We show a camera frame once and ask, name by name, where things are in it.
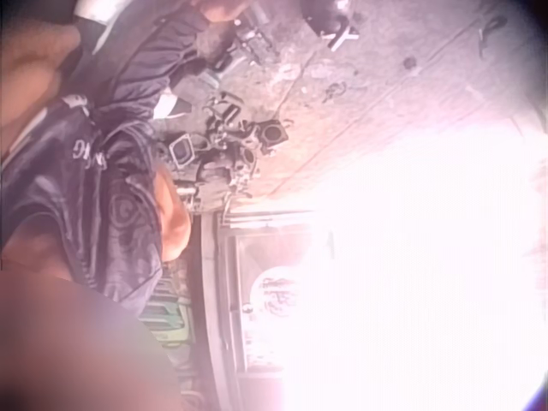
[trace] finger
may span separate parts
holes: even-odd
[[[74,26],[60,26],[26,20],[9,30],[2,44],[2,66],[13,67],[20,60],[46,59],[58,68],[66,56],[80,44]]]
[[[52,93],[55,95],[58,89],[57,76],[56,70],[44,60],[23,63],[8,73],[3,72],[0,98],[1,126],[14,121]]]

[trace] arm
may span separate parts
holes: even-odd
[[[172,261],[187,247],[191,223],[190,215],[177,195],[170,172],[163,164],[157,166],[154,196],[162,224],[162,261]]]

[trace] bright light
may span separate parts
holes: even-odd
[[[337,263],[307,284],[288,411],[522,409],[548,370],[527,256],[547,152],[494,124],[407,136],[334,175],[318,202]]]

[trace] human hand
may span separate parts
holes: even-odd
[[[197,7],[212,23],[232,21],[240,15],[253,0],[201,0]]]
[[[80,43],[80,34],[73,26],[26,20],[6,28],[2,36],[0,126],[4,128],[57,95],[57,69]]]

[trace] person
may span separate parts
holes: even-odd
[[[60,39],[53,53],[40,48],[36,32],[10,34],[30,40],[2,49],[4,270],[75,281],[142,311],[162,263],[176,259],[190,236],[188,211],[152,149],[153,109],[197,33],[245,6],[181,3],[93,96],[51,99],[58,68],[80,41],[73,28],[48,32]],[[33,59],[21,58],[24,50]],[[26,81],[42,88],[28,90]]]

